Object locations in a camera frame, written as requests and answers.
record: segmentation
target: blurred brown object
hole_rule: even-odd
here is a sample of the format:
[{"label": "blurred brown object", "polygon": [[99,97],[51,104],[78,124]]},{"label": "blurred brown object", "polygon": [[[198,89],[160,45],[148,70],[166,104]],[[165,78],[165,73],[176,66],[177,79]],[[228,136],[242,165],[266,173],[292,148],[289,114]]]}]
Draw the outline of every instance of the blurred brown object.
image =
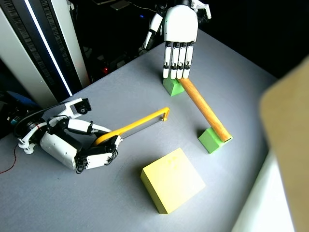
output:
[{"label": "blurred brown object", "polygon": [[309,231],[309,57],[266,91],[260,112],[295,231]]}]

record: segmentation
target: led light strip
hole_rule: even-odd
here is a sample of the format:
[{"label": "led light strip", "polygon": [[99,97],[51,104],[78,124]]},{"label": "led light strip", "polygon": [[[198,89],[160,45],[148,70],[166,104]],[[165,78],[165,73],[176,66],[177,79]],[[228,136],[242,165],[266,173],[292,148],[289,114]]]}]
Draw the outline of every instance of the led light strip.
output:
[{"label": "led light strip", "polygon": [[47,51],[48,51],[48,53],[49,53],[49,55],[50,55],[50,57],[51,57],[51,59],[52,59],[54,65],[55,65],[55,67],[56,67],[56,69],[57,69],[57,71],[58,71],[58,73],[59,73],[59,75],[60,75],[60,77],[61,77],[61,80],[62,80],[64,86],[66,87],[66,89],[67,89],[69,95],[72,96],[72,92],[71,92],[71,90],[70,90],[70,88],[69,88],[69,86],[68,86],[66,80],[64,79],[64,76],[63,76],[63,74],[62,74],[62,72],[61,72],[61,70],[60,70],[60,68],[59,68],[59,66],[58,66],[58,64],[57,64],[57,61],[56,61],[56,59],[55,59],[55,57],[54,57],[54,55],[53,55],[53,53],[52,53],[52,50],[50,49],[50,47],[49,47],[49,45],[48,45],[48,43],[47,43],[47,40],[46,40],[46,38],[45,38],[45,36],[44,36],[44,34],[43,34],[43,31],[42,31],[42,29],[41,29],[41,27],[40,27],[40,25],[39,25],[39,22],[38,22],[38,20],[37,20],[35,14],[34,14],[34,12],[33,12],[33,9],[32,9],[32,7],[31,7],[30,3],[29,3],[29,0],[24,0],[24,1],[25,1],[25,4],[26,4],[26,6],[27,6],[27,8],[28,8],[28,10],[29,10],[29,13],[30,13],[30,15],[31,15],[31,17],[32,17],[32,19],[33,19],[33,21],[34,21],[34,24],[35,24],[35,26],[37,27],[37,29],[38,29],[38,31],[39,31],[39,34],[40,34],[40,36],[41,36],[41,38],[42,38],[42,40],[43,40],[43,42],[44,42],[44,44],[45,44],[45,47],[46,47],[46,49],[47,49]]}]

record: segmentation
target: saw handle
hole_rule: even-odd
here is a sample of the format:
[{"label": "saw handle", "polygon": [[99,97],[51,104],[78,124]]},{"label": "saw handle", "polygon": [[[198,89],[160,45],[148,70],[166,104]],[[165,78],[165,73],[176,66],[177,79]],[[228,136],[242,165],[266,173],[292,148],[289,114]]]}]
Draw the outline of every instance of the saw handle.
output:
[{"label": "saw handle", "polygon": [[222,142],[226,142],[231,139],[232,136],[227,132],[225,127],[222,125],[221,121],[206,103],[202,95],[199,93],[197,88],[193,85],[193,83],[187,79],[178,79],[179,83],[183,86],[184,90],[188,93],[192,101],[198,107],[202,115],[209,122],[210,126],[214,129],[217,135],[220,137]]},{"label": "saw handle", "polygon": [[107,133],[107,134],[104,134],[104,135],[100,136],[99,138],[97,138],[97,139],[93,142],[92,146],[98,146],[100,143],[103,143],[104,141],[106,141],[106,140],[108,140],[108,139],[114,137],[115,135],[121,136],[123,133],[125,133],[125,132],[127,132],[127,131],[129,131],[129,130],[135,128],[135,127],[138,127],[138,126],[140,126],[141,124],[143,124],[143,123],[145,123],[145,122],[148,122],[148,121],[150,121],[151,119],[154,119],[154,118],[158,117],[159,115],[163,115],[162,120],[163,120],[163,121],[166,121],[167,118],[168,118],[168,116],[169,116],[169,108],[168,108],[168,107],[165,107],[165,108],[163,108],[163,109],[161,109],[161,110],[158,110],[157,112],[154,112],[154,113],[152,113],[151,115],[148,115],[148,116],[146,116],[146,117],[143,117],[143,118],[141,118],[140,120],[138,120],[138,121],[136,121],[136,122],[133,122],[133,123],[131,123],[131,124],[125,126],[125,127],[122,127],[122,128],[117,129],[117,130],[115,130],[115,131],[112,131],[112,132],[109,132],[109,133]]}]

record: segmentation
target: robotic hand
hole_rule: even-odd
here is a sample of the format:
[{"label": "robotic hand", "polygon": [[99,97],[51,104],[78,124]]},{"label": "robotic hand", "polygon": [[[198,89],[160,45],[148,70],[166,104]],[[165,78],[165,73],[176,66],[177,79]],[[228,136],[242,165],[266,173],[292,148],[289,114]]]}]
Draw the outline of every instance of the robotic hand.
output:
[{"label": "robotic hand", "polygon": [[18,146],[24,149],[26,154],[32,154],[36,144],[48,154],[62,162],[70,169],[76,169],[80,174],[84,169],[91,169],[103,165],[109,165],[118,152],[117,148],[121,137],[116,135],[96,147],[84,149],[82,144],[71,137],[66,131],[84,135],[96,135],[100,137],[111,132],[110,129],[76,119],[91,110],[88,99],[76,99],[65,103],[66,109],[57,116],[49,118],[46,122],[41,118],[30,115],[23,119],[27,134],[19,138]]},{"label": "robotic hand", "polygon": [[174,6],[167,11],[160,7],[151,21],[144,42],[144,49],[149,49],[154,37],[164,22],[165,55],[163,78],[188,78],[193,56],[194,43],[197,40],[198,9],[206,11],[207,19],[211,19],[208,4],[199,0],[175,0]]}]

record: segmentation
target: yellow box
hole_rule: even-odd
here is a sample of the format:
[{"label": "yellow box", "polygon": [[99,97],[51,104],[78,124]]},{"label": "yellow box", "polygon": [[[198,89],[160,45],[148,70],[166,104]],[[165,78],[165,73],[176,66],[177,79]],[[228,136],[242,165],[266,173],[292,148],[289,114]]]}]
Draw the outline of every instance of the yellow box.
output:
[{"label": "yellow box", "polygon": [[174,211],[205,187],[181,148],[144,167],[140,177],[161,214]]}]

